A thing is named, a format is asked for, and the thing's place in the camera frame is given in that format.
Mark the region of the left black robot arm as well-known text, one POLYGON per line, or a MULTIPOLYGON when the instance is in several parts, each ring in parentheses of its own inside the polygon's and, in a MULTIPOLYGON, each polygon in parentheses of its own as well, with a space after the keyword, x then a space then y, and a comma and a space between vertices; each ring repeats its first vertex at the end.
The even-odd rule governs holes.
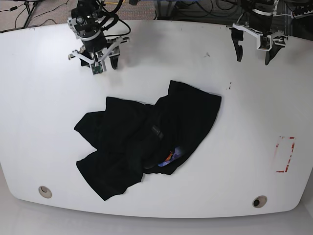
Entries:
POLYGON ((288 36, 283 31, 271 30, 272 20, 277 16, 277 0, 242 0, 240 3, 243 13, 230 27, 231 39, 234 44, 237 61, 243 57, 244 33, 256 39, 256 48, 264 51, 265 65, 286 47, 288 36))

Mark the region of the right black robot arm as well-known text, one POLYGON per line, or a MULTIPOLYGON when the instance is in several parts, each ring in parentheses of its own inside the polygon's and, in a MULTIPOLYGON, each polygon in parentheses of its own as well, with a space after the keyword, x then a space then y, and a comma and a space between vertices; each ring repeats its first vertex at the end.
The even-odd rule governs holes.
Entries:
POLYGON ((72 9, 67 24, 75 37, 83 43, 79 50, 72 51, 68 59, 80 59, 81 66, 89 67, 93 75, 107 70, 105 59, 109 58, 111 67, 118 68, 120 45, 129 42, 131 28, 119 18, 118 10, 123 1, 117 2, 112 11, 108 11, 104 0, 80 0, 72 9), (124 24, 128 32, 124 34, 105 35, 118 22, 124 24))

